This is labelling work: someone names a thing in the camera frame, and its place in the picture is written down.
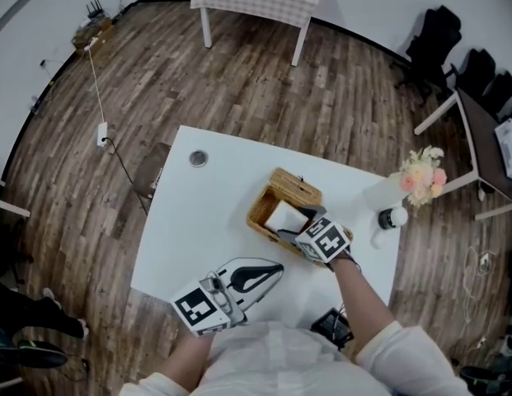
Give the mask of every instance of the black baseboard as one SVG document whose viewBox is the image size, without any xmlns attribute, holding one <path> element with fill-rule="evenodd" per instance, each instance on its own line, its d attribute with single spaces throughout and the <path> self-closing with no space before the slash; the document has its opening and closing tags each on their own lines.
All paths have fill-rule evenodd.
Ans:
<svg viewBox="0 0 512 396">
<path fill-rule="evenodd" d="M 189 2 L 189 1 L 190 0 L 137 0 L 136 2 L 132 2 L 128 6 L 126 6 L 125 9 L 115 19 L 113 19 L 113 23 L 116 23 L 122 17 L 122 15 L 124 15 L 129 9 L 131 9 L 132 7 L 137 6 L 138 4 L 155 3 L 155 2 Z M 372 45 L 376 49 L 379 49 L 379 50 L 383 51 L 384 53 L 390 55 L 395 60 L 397 60 L 397 61 L 399 61 L 399 62 L 401 62 L 403 64 L 409 65 L 409 63 L 410 63 L 410 61 L 408 59 L 405 59 L 404 57 L 402 57 L 398 53 L 395 53 L 394 51 L 392 51 L 390 49 L 387 49 L 383 45 L 380 45 L 379 43 L 376 43 L 375 41 L 372 41 L 369 38 L 366 38 L 366 37 L 364 37 L 364 36 L 362 36 L 360 34 L 357 34 L 356 32 L 347 30 L 346 28 L 343 28 L 341 26 L 332 24 L 332 23 L 327 22 L 327 21 L 322 21 L 321 19 L 317 19 L 315 17 L 312 19 L 312 22 L 317 23 L 318 25 L 326 26 L 327 28 L 331 28 L 331 29 L 333 29 L 335 31 L 341 32 L 342 34 L 346 34 L 346 35 L 352 36 L 353 38 L 355 38 L 357 40 L 360 40 L 360 41 L 363 41 L 364 43 L 366 43 L 368 45 Z M 76 53 L 73 53 L 65 61 L 65 63 L 59 68 L 58 72 L 56 72 L 56 74 L 52 77 L 52 80 L 49 82 L 49 84 L 45 87 L 45 89 L 41 93 L 40 97 L 38 98 L 37 102 L 34 104 L 34 110 L 31 111 L 31 113 L 26 118 L 25 123 L 23 124 L 23 127 L 21 128 L 21 130 L 19 132 L 19 135 L 16 138 L 16 142 L 14 143 L 14 146 L 12 147 L 12 151 L 10 152 L 10 155 L 8 156 L 7 164 L 6 164 L 6 166 L 5 166 L 5 168 L 4 168 L 3 172 L 2 172 L 2 180 L 3 181 L 6 181 L 6 178 L 7 178 L 7 175 L 8 175 L 8 170 L 10 169 L 10 166 L 12 165 L 12 160 L 14 158 L 14 154 L 16 153 L 16 150 L 19 147 L 19 144 L 20 144 L 20 142 L 21 142 L 21 140 L 23 138 L 23 135 L 25 134 L 26 128 L 28 127 L 28 125 L 32 121 L 32 119 L 33 119 L 33 117 L 35 115 L 35 112 L 37 112 L 37 110 L 41 106 L 41 103 L 43 102 L 43 100 L 45 99 L 47 94 L 49 93 L 50 88 L 52 87 L 52 85 L 50 85 L 50 84 L 51 83 L 56 83 L 56 81 L 62 75 L 64 70 L 77 58 L 77 56 L 78 55 Z"/>
</svg>

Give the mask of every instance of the shirt sleeve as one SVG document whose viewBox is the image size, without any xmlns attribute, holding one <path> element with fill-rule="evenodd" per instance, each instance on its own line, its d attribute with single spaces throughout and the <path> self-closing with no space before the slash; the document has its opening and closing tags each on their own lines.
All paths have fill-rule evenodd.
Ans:
<svg viewBox="0 0 512 396">
<path fill-rule="evenodd" d="M 443 352 L 420 327 L 391 323 L 357 355 L 376 380 L 412 396 L 470 396 Z"/>
<path fill-rule="evenodd" d="M 124 384 L 120 396 L 188 396 L 190 392 L 183 389 L 172 379 L 160 373 L 153 373 L 138 384 Z"/>
</svg>

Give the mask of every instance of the flower bouquet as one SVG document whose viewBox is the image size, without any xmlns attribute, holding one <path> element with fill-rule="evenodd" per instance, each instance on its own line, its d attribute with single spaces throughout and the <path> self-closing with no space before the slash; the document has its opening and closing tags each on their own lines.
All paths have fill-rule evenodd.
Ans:
<svg viewBox="0 0 512 396">
<path fill-rule="evenodd" d="M 428 204 L 443 191 L 446 173 L 439 168 L 439 158 L 443 156 L 442 149 L 431 146 L 418 152 L 410 151 L 410 157 L 402 163 L 400 172 L 394 173 L 400 177 L 402 190 L 409 193 L 407 200 L 411 205 L 420 207 Z"/>
</svg>

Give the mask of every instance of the brown table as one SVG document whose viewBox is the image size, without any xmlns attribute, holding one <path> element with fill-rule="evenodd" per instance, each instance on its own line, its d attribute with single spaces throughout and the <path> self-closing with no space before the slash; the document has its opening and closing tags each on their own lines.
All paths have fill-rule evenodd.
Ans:
<svg viewBox="0 0 512 396">
<path fill-rule="evenodd" d="M 418 135 L 424 132 L 455 105 L 458 106 L 463 119 L 470 156 L 472 157 L 472 171 L 449 181 L 444 186 L 441 195 L 454 191 L 468 183 L 481 181 L 512 201 L 512 179 L 506 176 L 500 146 L 494 132 L 494 129 L 499 124 L 463 90 L 457 89 L 448 100 L 415 128 L 415 134 Z M 475 218 L 476 220 L 486 219 L 511 210 L 512 202 L 498 209 L 476 214 Z"/>
</svg>

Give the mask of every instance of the white vase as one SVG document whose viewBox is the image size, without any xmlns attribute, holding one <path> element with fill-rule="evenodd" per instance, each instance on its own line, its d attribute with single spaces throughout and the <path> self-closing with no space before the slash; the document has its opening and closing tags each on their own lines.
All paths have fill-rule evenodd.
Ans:
<svg viewBox="0 0 512 396">
<path fill-rule="evenodd" d="M 366 188 L 363 195 L 368 207 L 373 211 L 382 211 L 393 207 L 410 195 L 409 192 L 402 190 L 401 179 L 400 173 L 394 173 Z"/>
</svg>

